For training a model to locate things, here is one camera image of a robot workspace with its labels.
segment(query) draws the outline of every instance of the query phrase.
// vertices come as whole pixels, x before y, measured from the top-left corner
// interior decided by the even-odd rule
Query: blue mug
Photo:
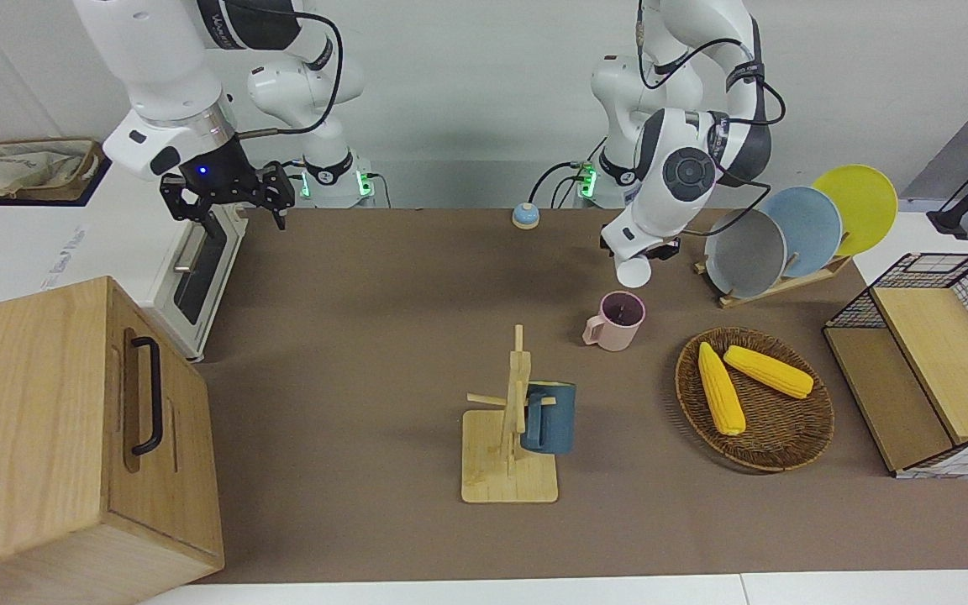
[[[576,387],[569,382],[529,383],[522,447],[530,452],[563,455],[573,449],[573,402]],[[543,399],[553,397],[545,405]]]

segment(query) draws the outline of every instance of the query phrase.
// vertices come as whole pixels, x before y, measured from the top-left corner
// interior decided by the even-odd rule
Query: corn
[[[718,353],[708,342],[700,344],[697,354],[697,368],[700,371],[700,384],[704,387],[704,398],[712,413],[715,429],[723,435],[740,435],[745,432],[745,414],[730,375]]]
[[[723,360],[753,380],[792,397],[804,399],[813,390],[813,376],[763,353],[730,345],[723,353]]]

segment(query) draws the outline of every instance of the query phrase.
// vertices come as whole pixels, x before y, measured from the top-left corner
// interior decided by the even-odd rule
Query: appliance door
[[[192,224],[156,298],[156,315],[191,360],[203,357],[212,318],[238,254],[245,220],[234,208],[212,207]]]

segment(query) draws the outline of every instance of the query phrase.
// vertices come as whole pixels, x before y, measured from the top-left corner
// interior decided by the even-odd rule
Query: brown table mat
[[[730,310],[654,264],[634,344],[581,344],[618,290],[613,214],[300,210],[254,214],[199,365],[210,388],[226,570],[208,582],[422,581],[968,567],[968,481],[895,480],[821,335],[853,267]],[[535,379],[577,384],[575,450],[553,505],[460,501],[467,391],[502,395],[513,326]],[[687,426],[687,338],[741,325],[817,368],[836,433],[798,471],[735,470]]]

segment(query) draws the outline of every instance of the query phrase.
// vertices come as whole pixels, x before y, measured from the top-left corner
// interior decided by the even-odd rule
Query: light blue plate
[[[842,218],[831,198],[817,189],[783,189],[766,199],[758,209],[783,231],[787,254],[798,255],[783,271],[783,276],[800,278],[815,273],[838,251]]]

